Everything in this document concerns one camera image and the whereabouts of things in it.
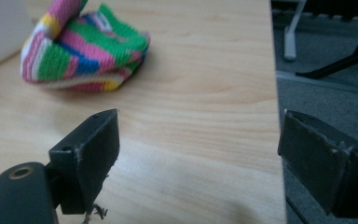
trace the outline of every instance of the carpeted floor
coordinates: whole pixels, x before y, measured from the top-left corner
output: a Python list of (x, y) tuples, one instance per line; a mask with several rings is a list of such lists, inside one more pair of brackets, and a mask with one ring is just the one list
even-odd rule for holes
[[(273, 34), (276, 69), (308, 72), (349, 56), (358, 44), (358, 20), (345, 22), (324, 16), (303, 15), (296, 29), (297, 58), (289, 63), (283, 58), (283, 29), (289, 24), (290, 13), (273, 10)], [(331, 77), (358, 85), (358, 64)], [(312, 115), (358, 140), (358, 93), (278, 79), (280, 116), (284, 109)], [(327, 216), (307, 190), (284, 167), (285, 191), (298, 213), (308, 223), (358, 223), (358, 219)], [(288, 223), (302, 223), (288, 205)]]

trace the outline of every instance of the yellow stripe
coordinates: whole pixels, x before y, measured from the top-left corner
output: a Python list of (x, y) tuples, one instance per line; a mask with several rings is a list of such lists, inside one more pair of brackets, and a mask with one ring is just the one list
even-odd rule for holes
[(40, 22), (42, 22), (51, 31), (51, 39), (55, 39), (55, 37), (57, 37), (60, 33), (61, 26), (57, 18), (52, 17), (50, 14), (46, 13), (40, 19)]
[(103, 85), (103, 91), (113, 91), (120, 85), (117, 81), (106, 80)]

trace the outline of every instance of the black wire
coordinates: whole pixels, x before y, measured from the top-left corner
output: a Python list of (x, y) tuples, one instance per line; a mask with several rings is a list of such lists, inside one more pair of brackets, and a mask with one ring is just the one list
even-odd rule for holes
[(295, 206), (295, 204), (292, 202), (292, 200), (290, 200), (289, 197), (287, 197), (287, 195), (285, 195), (286, 198), (286, 202), (289, 204), (289, 206), (293, 209), (293, 211), (295, 211), (296, 215), (298, 216), (298, 218), (304, 223), (304, 224), (309, 224), (309, 222), (305, 219), (305, 217), (300, 213), (300, 211), (297, 209), (297, 207)]

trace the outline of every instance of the colorful knitted fabric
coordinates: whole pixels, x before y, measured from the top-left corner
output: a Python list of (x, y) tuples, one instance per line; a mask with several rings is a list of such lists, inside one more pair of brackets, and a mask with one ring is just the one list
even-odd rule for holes
[(144, 61), (150, 38), (104, 4), (78, 16), (87, 0), (54, 0), (21, 52), (22, 78), (48, 88), (112, 91)]

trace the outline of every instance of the light wood surface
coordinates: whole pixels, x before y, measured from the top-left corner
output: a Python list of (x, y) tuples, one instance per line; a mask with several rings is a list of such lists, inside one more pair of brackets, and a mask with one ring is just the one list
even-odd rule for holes
[[(50, 1), (25, 2), (35, 20)], [(46, 164), (84, 119), (118, 108), (121, 151), (97, 199), (109, 211), (91, 223), (284, 223), (269, 0), (104, 2), (150, 32), (143, 67), (85, 93), (24, 83), (19, 55), (1, 63), (0, 174)]]

